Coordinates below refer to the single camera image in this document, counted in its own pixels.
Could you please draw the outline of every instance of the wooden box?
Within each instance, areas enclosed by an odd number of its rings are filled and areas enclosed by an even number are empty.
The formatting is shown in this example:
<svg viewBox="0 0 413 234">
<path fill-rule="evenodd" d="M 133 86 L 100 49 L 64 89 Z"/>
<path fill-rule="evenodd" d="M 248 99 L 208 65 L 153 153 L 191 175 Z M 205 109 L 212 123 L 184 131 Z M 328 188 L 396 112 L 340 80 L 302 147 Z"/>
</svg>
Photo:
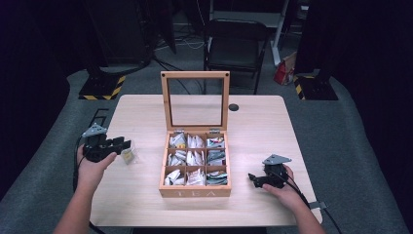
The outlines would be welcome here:
<svg viewBox="0 0 413 234">
<path fill-rule="evenodd" d="M 231 170 L 228 151 L 227 119 L 230 72 L 228 71 L 163 71 L 161 72 L 164 106 L 167 120 L 167 138 L 162 162 L 159 191 L 163 197 L 229 197 L 231 193 Z M 186 87 L 197 86 L 199 94 L 189 94 Z M 204 95 L 216 92 L 216 95 Z M 171 138 L 185 136 L 185 145 L 170 144 Z M 189 145 L 188 137 L 200 138 L 205 145 Z M 220 144 L 209 142 L 223 139 Z M 196 152 L 198 161 L 194 160 Z M 176 155 L 185 155 L 185 161 L 176 161 Z M 220 155 L 221 159 L 209 162 Z M 180 179 L 172 172 L 179 171 Z M 204 184 L 193 185 L 193 178 L 201 178 Z M 213 179 L 210 175 L 220 174 L 224 178 Z"/>
</svg>

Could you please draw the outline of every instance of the forearm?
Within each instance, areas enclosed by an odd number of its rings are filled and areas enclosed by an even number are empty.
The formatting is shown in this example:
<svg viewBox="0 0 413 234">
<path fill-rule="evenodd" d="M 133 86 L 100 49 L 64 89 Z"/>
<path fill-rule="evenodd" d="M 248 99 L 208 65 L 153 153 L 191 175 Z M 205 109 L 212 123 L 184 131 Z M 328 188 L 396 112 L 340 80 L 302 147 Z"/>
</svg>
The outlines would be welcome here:
<svg viewBox="0 0 413 234">
<path fill-rule="evenodd" d="M 78 188 L 54 233 L 88 233 L 93 195 L 91 191 Z"/>
<path fill-rule="evenodd" d="M 295 219 L 297 221 L 298 231 L 300 234 L 323 234 L 325 233 L 319 221 L 313 215 L 313 213 L 308 209 L 308 207 L 303 203 L 293 210 Z"/>
</svg>

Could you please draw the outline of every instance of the dark background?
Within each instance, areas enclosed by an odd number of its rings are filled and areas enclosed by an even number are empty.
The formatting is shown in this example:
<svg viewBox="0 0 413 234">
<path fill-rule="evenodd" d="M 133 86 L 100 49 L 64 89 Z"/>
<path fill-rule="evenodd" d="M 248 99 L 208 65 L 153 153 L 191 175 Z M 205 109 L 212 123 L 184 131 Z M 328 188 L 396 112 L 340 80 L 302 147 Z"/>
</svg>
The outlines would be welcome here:
<svg viewBox="0 0 413 234">
<path fill-rule="evenodd" d="M 206 1 L 200 3 L 208 6 Z M 88 51 L 83 56 L 89 61 L 100 66 L 108 64 L 110 53 L 102 48 L 101 35 L 86 9 L 80 0 L 2 2 L 0 76 L 5 131 L 1 140 L 1 197 L 30 161 L 64 106 L 69 92 L 66 77 L 86 68 L 73 38 L 84 39 Z M 313 0 L 296 63 L 297 73 L 322 68 L 325 59 L 331 58 L 331 45 L 337 35 L 349 29 L 349 40 L 341 42 L 343 55 L 332 56 L 337 59 L 332 75 L 351 93 L 410 231 L 412 10 L 412 3 L 407 0 Z M 343 23 L 348 16 L 355 23 Z M 140 38 L 140 45 L 150 47 L 151 38 L 147 36 L 154 32 L 144 26 L 151 24 L 142 24 L 142 20 L 137 24 L 140 27 L 135 36 Z M 150 59 L 151 48 L 137 50 L 143 55 L 135 59 Z"/>
</svg>

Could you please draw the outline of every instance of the wooden table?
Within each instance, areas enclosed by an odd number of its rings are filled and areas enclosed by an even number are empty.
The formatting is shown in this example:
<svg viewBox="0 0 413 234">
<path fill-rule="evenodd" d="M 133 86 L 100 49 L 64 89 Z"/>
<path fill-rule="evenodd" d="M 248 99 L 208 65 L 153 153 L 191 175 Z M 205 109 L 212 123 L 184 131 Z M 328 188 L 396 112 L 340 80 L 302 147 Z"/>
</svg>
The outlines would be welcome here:
<svg viewBox="0 0 413 234">
<path fill-rule="evenodd" d="M 316 201 L 282 97 L 229 96 L 240 109 L 228 112 L 232 192 L 227 198 L 162 198 L 158 190 L 167 135 L 161 95 L 122 96 L 108 137 L 135 142 L 138 161 L 117 157 L 94 194 L 91 222 L 97 226 L 247 227 L 295 225 L 278 200 L 255 188 L 248 173 L 264 176 L 262 161 L 276 153 L 309 202 Z M 313 210 L 321 222 L 319 210 Z"/>
</svg>

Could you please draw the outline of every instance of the hand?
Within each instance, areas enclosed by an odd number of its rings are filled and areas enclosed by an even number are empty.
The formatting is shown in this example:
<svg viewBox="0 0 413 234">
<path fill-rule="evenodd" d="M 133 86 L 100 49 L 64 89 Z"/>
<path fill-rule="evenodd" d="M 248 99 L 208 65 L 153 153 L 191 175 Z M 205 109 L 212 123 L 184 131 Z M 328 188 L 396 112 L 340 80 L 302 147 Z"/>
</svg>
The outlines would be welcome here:
<svg viewBox="0 0 413 234">
<path fill-rule="evenodd" d="M 284 165 L 284 167 L 289 175 L 288 182 L 294 185 L 294 174 L 291 168 L 287 165 Z M 305 206 L 303 200 L 300 198 L 297 192 L 288 184 L 286 184 L 281 189 L 271 186 L 270 184 L 264 184 L 262 188 L 276 196 L 285 207 L 287 207 L 293 212 L 296 212 L 298 209 L 301 209 L 302 205 Z"/>
<path fill-rule="evenodd" d="M 77 161 L 78 165 L 80 164 L 77 190 L 94 195 L 103 178 L 104 170 L 115 160 L 117 154 L 112 152 L 102 161 L 94 163 L 84 158 L 83 147 L 84 145 L 81 145 L 77 151 Z"/>
</svg>

